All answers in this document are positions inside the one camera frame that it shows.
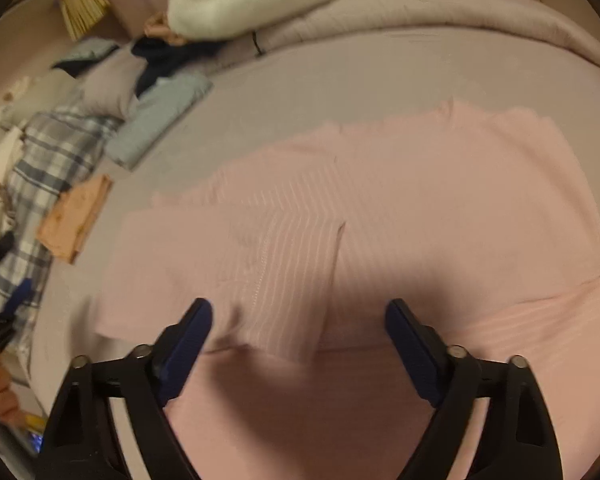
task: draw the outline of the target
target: pink cloth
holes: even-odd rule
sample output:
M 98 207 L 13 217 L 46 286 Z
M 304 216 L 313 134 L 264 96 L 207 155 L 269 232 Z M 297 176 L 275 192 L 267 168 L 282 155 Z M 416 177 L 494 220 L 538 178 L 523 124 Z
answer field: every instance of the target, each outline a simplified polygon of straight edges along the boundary
M 530 360 L 566 480 L 600 452 L 600 220 L 530 110 L 327 124 L 234 162 L 128 218 L 96 328 L 145 342 L 197 296 L 207 350 L 258 350 L 204 354 L 169 408 L 203 478 L 395 479 L 430 416 L 384 334 L 396 297 L 450 344 Z

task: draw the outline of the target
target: plaid shirt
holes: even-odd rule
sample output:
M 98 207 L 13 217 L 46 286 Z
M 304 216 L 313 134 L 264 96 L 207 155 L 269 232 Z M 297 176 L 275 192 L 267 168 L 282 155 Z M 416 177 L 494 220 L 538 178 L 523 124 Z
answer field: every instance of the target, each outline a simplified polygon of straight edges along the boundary
M 24 130 L 24 156 L 6 183 L 16 213 L 16 244 L 0 263 L 0 311 L 20 282 L 31 278 L 33 294 L 18 310 L 18 337 L 12 342 L 26 369 L 52 261 L 51 253 L 36 240 L 38 227 L 60 193 L 91 175 L 118 126 L 113 118 L 85 116 L 74 96 L 53 112 L 33 117 Z

